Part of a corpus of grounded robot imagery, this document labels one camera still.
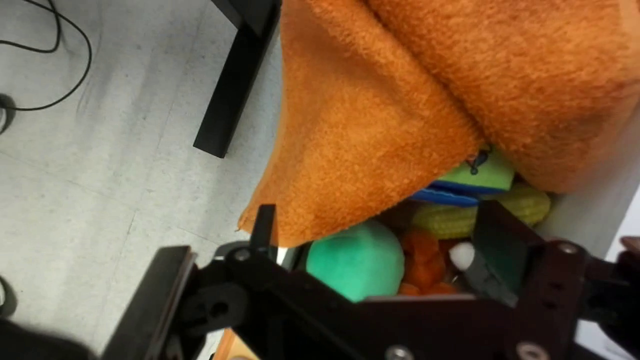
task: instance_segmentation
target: towel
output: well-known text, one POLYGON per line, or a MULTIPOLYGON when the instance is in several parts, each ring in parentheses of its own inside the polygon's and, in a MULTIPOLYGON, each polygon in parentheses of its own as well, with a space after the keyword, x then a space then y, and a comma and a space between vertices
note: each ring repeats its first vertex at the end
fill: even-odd
POLYGON ((639 104, 637 0, 285 0, 285 99, 241 217, 276 243, 355 225, 494 143, 573 190, 639 104))

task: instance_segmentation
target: screw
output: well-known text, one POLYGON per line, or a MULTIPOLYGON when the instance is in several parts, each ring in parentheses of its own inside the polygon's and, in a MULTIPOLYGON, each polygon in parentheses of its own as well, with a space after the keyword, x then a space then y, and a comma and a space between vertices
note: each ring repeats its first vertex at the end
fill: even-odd
POLYGON ((549 352, 537 341, 519 341, 516 354, 520 360, 551 360, 549 352))
POLYGON ((415 360, 415 354, 405 346, 390 346, 387 350, 387 360, 415 360))
POLYGON ((561 247, 561 251, 564 251, 564 254, 576 254, 576 251, 578 251, 578 247, 573 245, 573 243, 569 243, 569 241, 563 241, 558 247, 561 247))
POLYGON ((239 261, 247 261, 250 256, 252 256, 252 251, 247 249, 247 247, 241 247, 241 249, 234 254, 234 257, 237 257, 239 261))

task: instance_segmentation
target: white floor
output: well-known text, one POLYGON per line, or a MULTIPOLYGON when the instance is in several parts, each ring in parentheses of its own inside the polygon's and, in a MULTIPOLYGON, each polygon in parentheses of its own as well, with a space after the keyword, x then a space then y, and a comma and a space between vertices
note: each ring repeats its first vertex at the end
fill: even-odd
MULTIPOLYGON (((208 0, 59 0, 93 37, 87 83, 65 104, 18 114, 0 136, 0 273, 16 321, 106 346, 155 249, 191 243, 206 264, 267 164, 281 108, 273 44, 229 157, 193 148, 234 37, 208 0)), ((0 0, 0 37, 49 46, 50 14, 0 0)), ((0 92, 49 101, 83 71, 73 27, 39 56, 0 46, 0 92)))

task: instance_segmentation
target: green ball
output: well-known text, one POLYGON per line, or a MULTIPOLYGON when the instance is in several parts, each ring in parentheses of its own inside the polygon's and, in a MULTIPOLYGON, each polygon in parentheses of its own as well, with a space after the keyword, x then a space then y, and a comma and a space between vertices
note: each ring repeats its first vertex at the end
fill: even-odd
POLYGON ((307 269, 352 301, 396 295, 405 273, 399 237, 368 220, 312 243, 307 269))

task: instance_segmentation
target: black table leg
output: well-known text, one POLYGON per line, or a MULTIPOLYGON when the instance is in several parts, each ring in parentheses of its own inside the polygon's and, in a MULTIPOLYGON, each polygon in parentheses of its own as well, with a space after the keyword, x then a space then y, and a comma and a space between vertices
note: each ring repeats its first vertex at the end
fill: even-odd
POLYGON ((195 145, 225 157, 278 24, 281 0, 214 0, 214 3, 239 33, 195 145))

